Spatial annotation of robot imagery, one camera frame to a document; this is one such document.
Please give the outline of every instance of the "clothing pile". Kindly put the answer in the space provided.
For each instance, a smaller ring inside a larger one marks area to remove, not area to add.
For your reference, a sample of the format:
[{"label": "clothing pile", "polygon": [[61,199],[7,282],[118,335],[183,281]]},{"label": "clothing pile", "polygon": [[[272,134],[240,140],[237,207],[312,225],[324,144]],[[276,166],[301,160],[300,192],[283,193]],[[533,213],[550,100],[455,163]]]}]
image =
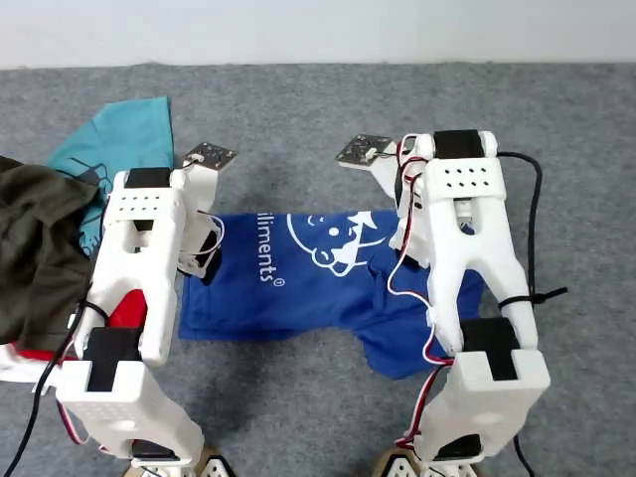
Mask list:
[{"label": "clothing pile", "polygon": [[46,166],[0,157],[0,344],[60,346],[115,174],[172,166],[166,97],[106,105]]}]

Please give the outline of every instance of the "red wire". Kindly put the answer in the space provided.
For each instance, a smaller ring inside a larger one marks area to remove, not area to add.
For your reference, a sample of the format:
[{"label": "red wire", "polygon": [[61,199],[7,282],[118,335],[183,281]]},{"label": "red wire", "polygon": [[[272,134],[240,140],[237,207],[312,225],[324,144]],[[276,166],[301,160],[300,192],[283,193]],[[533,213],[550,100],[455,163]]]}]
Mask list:
[{"label": "red wire", "polygon": [[419,422],[421,421],[421,415],[422,415],[422,413],[424,411],[424,405],[426,404],[426,398],[428,397],[428,393],[430,393],[430,390],[432,389],[433,384],[435,383],[435,379],[437,378],[437,375],[446,366],[449,366],[449,365],[441,365],[438,368],[435,368],[435,371],[433,371],[433,375],[432,375],[431,379],[428,380],[426,388],[424,388],[423,393],[420,395],[419,400],[415,404],[415,413],[414,413],[413,422],[411,424],[411,427],[408,430],[408,433],[406,434],[405,437],[403,437],[401,439],[398,439],[396,441],[396,446],[397,447],[401,447],[403,449],[408,449],[408,450],[413,450],[412,442],[413,442],[415,436],[420,434]]},{"label": "red wire", "polygon": [[70,418],[66,410],[64,409],[62,403],[57,401],[57,404],[58,404],[58,412],[60,413],[60,419],[62,420],[62,424],[64,425],[64,428],[67,430],[67,434],[69,435],[69,438],[75,445],[84,445],[85,442],[80,440],[80,436],[78,435],[75,429],[75,426],[70,421]]}]

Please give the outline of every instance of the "wire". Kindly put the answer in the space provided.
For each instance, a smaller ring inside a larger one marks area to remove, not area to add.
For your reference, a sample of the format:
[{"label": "wire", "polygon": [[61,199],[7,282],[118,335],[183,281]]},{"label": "wire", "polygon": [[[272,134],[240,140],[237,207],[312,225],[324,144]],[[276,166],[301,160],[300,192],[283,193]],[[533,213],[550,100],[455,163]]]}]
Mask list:
[{"label": "wire", "polygon": [[419,434],[419,422],[421,421],[421,415],[424,411],[424,405],[426,404],[426,398],[428,397],[428,393],[433,387],[433,383],[435,382],[435,378],[439,372],[449,365],[441,365],[428,375],[426,381],[424,382],[421,390],[419,391],[419,396],[417,396],[417,401],[415,402],[415,407],[413,408],[413,414],[410,419],[410,425],[408,430],[404,433],[403,437],[396,440],[396,446],[401,447],[403,449],[413,450],[412,442],[416,435]]},{"label": "wire", "polygon": [[40,376],[40,379],[38,380],[38,383],[36,384],[36,388],[34,390],[33,406],[31,408],[31,415],[29,416],[27,427],[25,428],[24,434],[22,436],[22,440],[20,441],[20,444],[18,445],[18,450],[16,451],[16,454],[14,455],[13,460],[11,461],[11,463],[9,464],[9,467],[7,467],[7,470],[4,473],[4,477],[10,477],[13,474],[16,467],[18,466],[18,463],[20,462],[20,459],[22,458],[22,454],[24,454],[24,451],[27,448],[27,444],[29,443],[29,439],[31,438],[33,428],[35,427],[35,424],[36,424],[36,419],[38,418],[38,411],[40,410],[40,399],[42,398],[42,389],[44,388],[47,378],[53,371],[54,367],[60,361],[60,359],[62,358],[62,356],[68,349],[71,339],[73,338],[73,334],[75,333],[78,326],[80,325],[81,317],[83,316],[84,310],[85,310],[85,300],[82,300],[78,304],[78,309],[76,310],[76,316],[73,319],[71,326],[69,326],[69,331],[67,332],[67,335],[65,336],[62,344],[56,350],[56,352],[53,355],[53,358],[51,358],[51,360],[47,363],[46,367],[42,371],[42,375]]},{"label": "wire", "polygon": [[522,465],[528,472],[528,475],[530,477],[535,477],[535,471],[526,460],[526,456],[524,455],[524,453],[521,451],[521,444],[519,443],[519,434],[515,436],[515,438],[513,439],[513,443],[515,444],[515,452],[517,452],[517,457],[519,457],[519,461],[522,463]]},{"label": "wire", "polygon": [[64,428],[67,430],[67,434],[69,438],[75,445],[85,445],[90,441],[90,435],[88,434],[85,438],[81,438],[80,434],[76,430],[75,425],[73,424],[73,420],[71,419],[71,415],[64,407],[64,405],[57,400],[58,404],[58,412],[60,413],[60,419],[62,420],[62,424]]},{"label": "wire", "polygon": [[428,334],[428,339],[426,340],[426,344],[421,350],[421,355],[431,365],[452,365],[455,362],[454,358],[438,358],[436,356],[430,355],[430,349],[433,346],[434,338],[435,338],[435,322],[431,321],[430,333]]},{"label": "wire", "polygon": [[535,189],[530,202],[530,216],[528,217],[528,288],[530,296],[536,294],[536,274],[535,274],[535,230],[537,227],[537,208],[539,207],[539,196],[541,195],[541,184],[544,180],[544,171],[541,164],[534,157],[521,152],[504,151],[498,154],[500,157],[516,157],[522,161],[532,164],[535,168]]},{"label": "wire", "polygon": [[90,308],[91,310],[95,311],[103,319],[104,324],[108,323],[108,320],[110,319],[110,317],[108,316],[108,313],[103,311],[99,306],[95,305],[94,303],[90,303],[88,301],[84,304],[84,306],[86,308]]},{"label": "wire", "polygon": [[441,475],[441,477],[446,477],[443,473],[441,473],[440,471],[438,471],[436,468],[434,467],[428,467],[428,470],[432,470],[433,472],[435,472],[435,474],[437,475]]},{"label": "wire", "polygon": [[217,238],[217,241],[215,242],[215,244],[212,245],[207,250],[184,251],[183,253],[185,253],[187,255],[205,255],[205,254],[217,251],[217,249],[221,246],[221,242],[223,241],[224,237],[226,236],[226,224],[223,222],[223,220],[220,217],[213,216],[212,214],[207,214],[207,213],[201,212],[201,211],[199,211],[199,213],[200,214],[204,214],[204,215],[208,216],[212,221],[216,221],[217,222],[217,225],[219,226],[219,230],[220,230],[219,231],[219,237]]},{"label": "wire", "polygon": [[410,188],[410,199],[408,201],[408,215],[406,218],[406,226],[404,227],[404,237],[402,239],[402,245],[401,245],[401,252],[399,253],[399,259],[397,260],[396,266],[394,267],[394,269],[391,271],[391,273],[389,274],[389,279],[387,280],[387,291],[394,296],[410,296],[412,298],[415,298],[416,300],[420,301],[421,303],[424,304],[424,306],[426,307],[426,309],[430,308],[430,303],[428,302],[428,300],[426,298],[424,298],[424,296],[420,293],[417,293],[414,290],[403,290],[403,291],[397,291],[394,289],[393,287],[393,281],[394,281],[394,277],[396,276],[396,273],[398,272],[399,268],[401,267],[402,263],[404,262],[404,259],[406,258],[406,250],[408,249],[408,243],[410,242],[410,230],[412,227],[412,216],[413,216],[413,204],[414,204],[414,200],[415,200],[415,191],[413,189],[413,187]]},{"label": "wire", "polygon": [[[535,168],[535,188],[533,191],[533,197],[530,202],[530,216],[528,217],[528,290],[530,292],[531,302],[532,297],[537,294],[537,277],[536,277],[536,253],[535,253],[535,233],[537,229],[537,209],[539,207],[539,197],[541,195],[541,184],[544,179],[544,171],[541,168],[541,164],[537,159],[521,152],[503,151],[498,154],[500,157],[515,157],[521,159]],[[524,456],[521,450],[521,444],[519,442],[519,434],[513,438],[515,445],[515,452],[519,461],[522,463],[529,477],[535,477],[535,471],[531,467],[528,460]]]},{"label": "wire", "polygon": [[150,470],[148,467],[144,467],[141,466],[141,469],[143,469],[145,472],[148,472],[150,475],[154,475],[155,477],[163,477],[162,475],[158,474],[157,472]]}]

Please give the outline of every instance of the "white wire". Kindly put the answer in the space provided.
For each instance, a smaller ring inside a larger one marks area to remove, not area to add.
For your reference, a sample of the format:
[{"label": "white wire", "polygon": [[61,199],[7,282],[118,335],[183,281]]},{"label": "white wire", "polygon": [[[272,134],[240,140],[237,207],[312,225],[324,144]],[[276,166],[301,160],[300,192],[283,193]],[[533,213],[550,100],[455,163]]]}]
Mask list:
[{"label": "white wire", "polygon": [[220,217],[217,216],[213,216],[211,214],[206,214],[210,219],[212,219],[213,221],[217,222],[217,225],[219,226],[219,236],[217,237],[217,241],[215,242],[215,244],[208,248],[207,250],[201,250],[201,251],[184,251],[184,253],[186,253],[187,255],[205,255],[207,253],[212,253],[213,251],[216,251],[217,248],[219,248],[221,246],[221,242],[223,241],[224,237],[226,236],[226,225],[223,222],[223,220],[221,220]]},{"label": "white wire", "polygon": [[[413,194],[414,194],[414,191],[411,188],[411,190],[410,190],[410,204],[409,204],[409,207],[408,207],[408,219],[407,219],[408,221],[412,220],[413,204],[414,204]],[[422,302],[424,304],[424,306],[426,306],[426,309],[429,309],[429,308],[431,308],[430,303],[428,303],[428,300],[426,300],[426,298],[421,296],[419,293],[415,293],[414,291],[410,291],[410,290],[397,291],[391,285],[391,283],[394,280],[394,276],[398,272],[399,268],[401,267],[402,263],[404,262],[404,258],[406,257],[406,251],[408,250],[408,243],[410,242],[410,233],[411,233],[411,231],[412,231],[412,226],[410,228],[408,228],[408,231],[404,231],[405,234],[406,234],[406,232],[408,232],[408,234],[406,235],[406,237],[404,239],[404,244],[403,244],[401,253],[399,254],[399,260],[397,261],[396,266],[391,271],[391,273],[389,275],[389,279],[387,280],[387,290],[389,291],[389,293],[391,295],[394,295],[394,296],[411,296],[411,297],[415,298],[416,300],[419,300],[420,302]]]}]

